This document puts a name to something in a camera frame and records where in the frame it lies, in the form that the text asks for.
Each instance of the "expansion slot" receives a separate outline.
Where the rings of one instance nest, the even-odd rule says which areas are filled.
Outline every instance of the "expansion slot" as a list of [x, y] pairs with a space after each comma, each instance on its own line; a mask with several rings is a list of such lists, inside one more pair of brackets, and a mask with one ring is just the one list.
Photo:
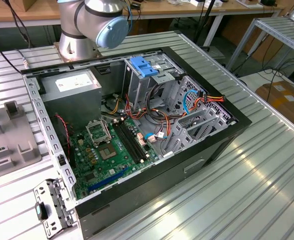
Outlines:
[[136, 164], [140, 163], [141, 160], [147, 159], [143, 150], [123, 122], [114, 125], [114, 130]]
[[125, 169], [121, 170], [120, 172], [118, 172], [118, 173], [116, 173], [116, 174], [114, 174], [114, 175], [112, 175], [112, 176], [110, 176], [110, 177], [96, 183], [96, 184], [93, 184], [92, 186], [88, 187], [88, 191], [90, 192], [90, 191], [93, 191], [95, 189], [98, 189], [98, 188], [102, 187], [103, 185], [106, 185], [106, 184], [108, 184], [108, 183], [122, 177], [127, 169], [128, 168], [125, 168]]

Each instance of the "empty cpu socket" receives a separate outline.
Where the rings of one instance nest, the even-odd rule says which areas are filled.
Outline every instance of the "empty cpu socket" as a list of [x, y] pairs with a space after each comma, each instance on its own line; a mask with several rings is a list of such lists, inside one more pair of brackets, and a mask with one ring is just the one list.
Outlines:
[[116, 150], [111, 143], [102, 145], [98, 148], [98, 151], [103, 160], [107, 160], [117, 155]]

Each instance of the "aluminum extrusion table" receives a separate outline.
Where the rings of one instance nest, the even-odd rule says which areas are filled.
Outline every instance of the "aluminum extrusion table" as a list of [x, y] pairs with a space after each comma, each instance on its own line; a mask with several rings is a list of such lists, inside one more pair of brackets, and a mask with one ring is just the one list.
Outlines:
[[[175, 32], [127, 37], [104, 56], [170, 46], [253, 122], [219, 160], [93, 236], [111, 239], [294, 239], [294, 125]], [[31, 67], [59, 63], [53, 47], [23, 51]], [[6, 52], [19, 68], [17, 53]], [[0, 107], [23, 104], [43, 159], [0, 177], [0, 240], [46, 239], [33, 187], [56, 178], [21, 76], [0, 56]], [[58, 240], [78, 240], [73, 227]]]
[[[247, 29], [246, 33], [244, 34], [243, 38], [241, 39], [239, 45], [237, 46], [235, 52], [231, 56], [229, 63], [226, 66], [226, 69], [230, 70], [233, 64], [235, 63], [236, 59], [238, 58], [240, 52], [244, 48], [245, 44], [247, 43], [248, 39], [250, 38], [251, 34], [255, 30], [255, 28], [260, 28], [263, 32], [259, 35], [256, 42], [253, 44], [251, 50], [248, 52], [250, 55], [258, 46], [259, 43], [263, 40], [263, 38], [269, 34], [274, 38], [278, 39], [286, 46], [288, 46], [288, 50], [294, 50], [294, 21], [290, 20], [289, 18], [283, 17], [266, 17], [266, 18], [256, 18], [254, 19], [249, 28]], [[284, 58], [287, 56], [288, 51], [284, 54], [281, 60], [276, 64], [276, 67], [281, 64]]]

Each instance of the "blue drive bay latch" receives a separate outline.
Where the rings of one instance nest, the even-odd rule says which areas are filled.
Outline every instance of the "blue drive bay latch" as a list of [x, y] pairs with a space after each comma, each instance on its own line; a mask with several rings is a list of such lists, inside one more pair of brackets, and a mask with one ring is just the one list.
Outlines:
[[137, 56], [130, 58], [130, 62], [132, 65], [141, 73], [141, 76], [150, 77], [157, 75], [159, 72], [152, 68], [148, 61], [146, 61], [143, 57]]

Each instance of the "open computer tower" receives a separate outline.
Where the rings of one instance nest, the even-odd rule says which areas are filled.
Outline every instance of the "open computer tower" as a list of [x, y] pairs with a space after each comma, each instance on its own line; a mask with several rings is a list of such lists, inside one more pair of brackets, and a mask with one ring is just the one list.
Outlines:
[[168, 47], [28, 69], [59, 178], [34, 189], [50, 239], [88, 239], [210, 164], [251, 121]]

